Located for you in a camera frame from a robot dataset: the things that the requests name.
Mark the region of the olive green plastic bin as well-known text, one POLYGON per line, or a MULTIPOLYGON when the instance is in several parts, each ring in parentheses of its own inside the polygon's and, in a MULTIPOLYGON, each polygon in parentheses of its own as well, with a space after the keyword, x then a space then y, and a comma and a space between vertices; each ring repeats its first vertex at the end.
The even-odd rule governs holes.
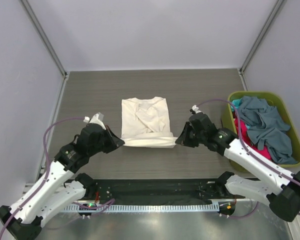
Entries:
MULTIPOLYGON (((250 97, 257 97, 260 99, 266 99, 269 105, 277 107, 277 110, 282 118, 282 120, 290 125, 290 130, 286 133, 287 136, 291 140, 292 144, 292 156, 297 161, 296 164, 279 164, 280 166, 284 168, 292 168, 300 164, 300 140, 298 138, 298 135, 296 133, 296 130, 293 126, 293 123, 291 121, 291 118, 289 116, 289 113, 287 111, 287 108, 283 102, 283 100, 276 94, 271 92, 257 92, 257 91, 237 91, 233 92, 229 95, 228 101, 232 103, 233 100, 241 99, 243 96, 250 96, 250 97)), ((237 117, 238 121, 240 121, 240 116, 238 113, 238 110, 235 109, 234 112, 232 112, 230 105, 226 106, 222 116, 221 116, 221 123, 222 126, 225 128, 228 128, 232 130, 233 132, 236 132, 235 124, 233 121, 233 113, 234 116, 237 117)))

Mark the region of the cream white t shirt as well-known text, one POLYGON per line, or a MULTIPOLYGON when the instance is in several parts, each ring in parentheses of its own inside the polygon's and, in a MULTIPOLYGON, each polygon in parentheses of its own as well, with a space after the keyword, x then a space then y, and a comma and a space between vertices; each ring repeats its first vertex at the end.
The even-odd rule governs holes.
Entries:
POLYGON ((121 101, 121 139, 125 147, 174 148, 167 100, 128 98, 121 101))

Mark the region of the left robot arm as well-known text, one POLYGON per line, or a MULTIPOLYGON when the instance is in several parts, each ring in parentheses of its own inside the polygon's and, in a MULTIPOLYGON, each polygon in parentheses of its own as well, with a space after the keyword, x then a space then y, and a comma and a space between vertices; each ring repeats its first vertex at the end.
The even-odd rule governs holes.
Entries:
POLYGON ((23 197, 11 206, 0 207, 3 230, 16 240, 34 240, 65 207, 80 199, 91 200, 97 192, 97 182, 85 173, 78 174, 60 192, 57 189, 86 165, 90 157, 108 154, 124 144, 107 125, 88 123, 72 142, 60 148, 44 175, 23 197))

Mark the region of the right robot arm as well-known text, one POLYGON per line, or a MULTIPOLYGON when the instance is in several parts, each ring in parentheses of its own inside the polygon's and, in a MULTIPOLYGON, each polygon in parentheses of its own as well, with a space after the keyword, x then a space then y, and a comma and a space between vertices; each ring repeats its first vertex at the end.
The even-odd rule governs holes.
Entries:
POLYGON ((293 173, 269 161, 230 129, 216 128, 205 113, 192 110, 175 143, 190 148, 204 145, 241 165, 258 179, 249 180, 226 171, 215 185, 219 197, 239 195, 255 200, 269 206, 277 217, 286 222, 292 222, 300 215, 300 171, 293 173))

